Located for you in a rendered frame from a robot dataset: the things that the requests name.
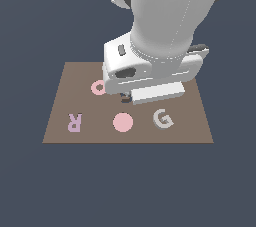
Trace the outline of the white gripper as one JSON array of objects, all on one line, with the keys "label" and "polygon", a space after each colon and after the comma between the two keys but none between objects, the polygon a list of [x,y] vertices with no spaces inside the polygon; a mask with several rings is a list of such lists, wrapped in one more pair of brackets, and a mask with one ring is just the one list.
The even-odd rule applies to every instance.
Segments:
[{"label": "white gripper", "polygon": [[107,94],[120,94],[122,103],[134,105],[155,102],[175,97],[185,93],[181,82],[170,82],[157,79],[140,79],[129,81],[106,80],[104,82]]}]

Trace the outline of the brown flat board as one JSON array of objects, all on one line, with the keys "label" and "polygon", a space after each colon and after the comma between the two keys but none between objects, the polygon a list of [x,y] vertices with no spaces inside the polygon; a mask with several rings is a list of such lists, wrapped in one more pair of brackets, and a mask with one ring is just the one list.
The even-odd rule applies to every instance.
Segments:
[{"label": "brown flat board", "polygon": [[135,105],[120,95],[96,95],[100,62],[64,65],[43,138],[45,144],[211,144],[213,142],[195,80],[185,94]]}]

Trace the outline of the pink round disc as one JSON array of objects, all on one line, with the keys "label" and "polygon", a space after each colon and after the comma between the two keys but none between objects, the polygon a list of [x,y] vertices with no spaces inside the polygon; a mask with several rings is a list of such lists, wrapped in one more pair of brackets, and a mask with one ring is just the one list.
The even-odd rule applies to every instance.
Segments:
[{"label": "pink round disc", "polygon": [[113,126],[119,132],[127,132],[133,126],[133,118],[128,113],[118,113],[113,119]]}]

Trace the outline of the grey letter G block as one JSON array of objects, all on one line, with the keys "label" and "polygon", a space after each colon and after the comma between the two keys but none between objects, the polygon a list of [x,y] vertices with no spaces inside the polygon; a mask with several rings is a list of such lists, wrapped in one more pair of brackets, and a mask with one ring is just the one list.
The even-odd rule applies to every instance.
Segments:
[{"label": "grey letter G block", "polygon": [[166,113],[165,109],[158,109],[154,112],[153,123],[160,130],[166,130],[174,125],[173,120]]}]

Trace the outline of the purple letter R block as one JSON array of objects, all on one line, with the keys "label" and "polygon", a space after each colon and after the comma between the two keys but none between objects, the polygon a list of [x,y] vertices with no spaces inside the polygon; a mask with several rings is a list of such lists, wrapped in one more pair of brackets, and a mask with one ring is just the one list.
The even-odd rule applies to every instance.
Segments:
[{"label": "purple letter R block", "polygon": [[68,124],[68,131],[71,133],[79,133],[82,124],[82,114],[78,113],[77,116],[69,115],[70,122]]}]

